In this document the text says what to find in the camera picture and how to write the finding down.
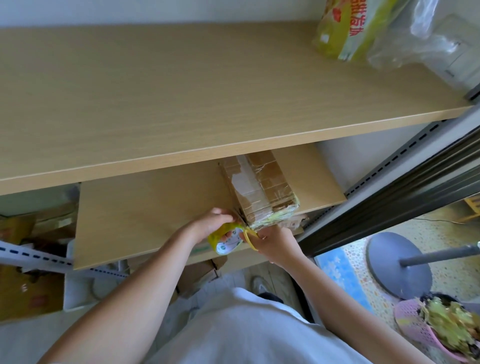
pink basket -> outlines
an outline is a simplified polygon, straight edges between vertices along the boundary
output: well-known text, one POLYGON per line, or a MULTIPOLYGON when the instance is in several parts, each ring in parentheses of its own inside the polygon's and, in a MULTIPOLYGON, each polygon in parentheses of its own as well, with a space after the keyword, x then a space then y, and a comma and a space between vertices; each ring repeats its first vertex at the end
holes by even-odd
POLYGON ((437 339, 432 328, 418 314, 418 300, 407 300, 396 304, 394 308, 395 321, 405 334, 412 340, 425 345, 435 346, 448 356, 466 363, 468 360, 462 354, 454 354, 437 339))

yellow plastic bag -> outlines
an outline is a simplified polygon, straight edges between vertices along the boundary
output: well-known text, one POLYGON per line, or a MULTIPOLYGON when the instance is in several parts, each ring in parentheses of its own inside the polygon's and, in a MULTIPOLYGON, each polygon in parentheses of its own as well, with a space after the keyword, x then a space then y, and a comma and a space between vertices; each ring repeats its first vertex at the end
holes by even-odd
POLYGON ((240 233, 242 232, 244 233, 243 236, 245 237, 245 240, 250 245, 250 247, 253 250, 257 250, 250 242, 247 234, 250 233, 254 236, 257 236, 257 233, 250 229, 248 226, 245 226, 243 223, 238 221, 223 224, 218 230, 212 232, 207 237, 207 240, 212 246, 212 249, 215 250, 217 254, 226 255, 228 253, 231 253, 243 241, 240 237, 240 233))
POLYGON ((313 43, 329 57, 363 61, 378 32, 392 20, 396 3, 397 0, 329 0, 313 43))

wooden shelf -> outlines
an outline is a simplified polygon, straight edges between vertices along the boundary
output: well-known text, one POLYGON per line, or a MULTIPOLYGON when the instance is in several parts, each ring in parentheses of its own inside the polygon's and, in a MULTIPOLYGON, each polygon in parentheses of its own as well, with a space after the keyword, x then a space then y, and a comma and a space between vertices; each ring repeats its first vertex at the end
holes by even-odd
POLYGON ((0 194, 454 118, 419 65, 328 60, 315 23, 0 30, 0 194))
MULTIPOLYGON (((274 150, 300 201, 298 213, 345 201, 312 144, 274 150)), ((180 226, 214 206, 232 208, 217 160, 82 183, 74 268, 156 251, 180 226)), ((210 259, 203 252, 189 263, 210 259)))

shoe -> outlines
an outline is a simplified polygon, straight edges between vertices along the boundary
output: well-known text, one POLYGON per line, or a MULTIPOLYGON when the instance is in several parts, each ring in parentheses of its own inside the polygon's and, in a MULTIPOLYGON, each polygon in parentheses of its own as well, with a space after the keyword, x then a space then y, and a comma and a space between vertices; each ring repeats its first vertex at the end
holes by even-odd
POLYGON ((250 291, 257 296, 260 293, 272 292, 272 288, 268 285, 267 281, 260 276, 253 276, 250 283, 250 291))

blue mat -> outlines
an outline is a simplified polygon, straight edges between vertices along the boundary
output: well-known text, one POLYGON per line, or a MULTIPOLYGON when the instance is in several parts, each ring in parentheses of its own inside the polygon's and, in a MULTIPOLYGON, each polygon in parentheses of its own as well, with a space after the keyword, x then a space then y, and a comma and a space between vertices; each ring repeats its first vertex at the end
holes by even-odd
POLYGON ((373 313, 355 271, 342 248, 336 248, 315 257, 315 261, 350 297, 373 313))

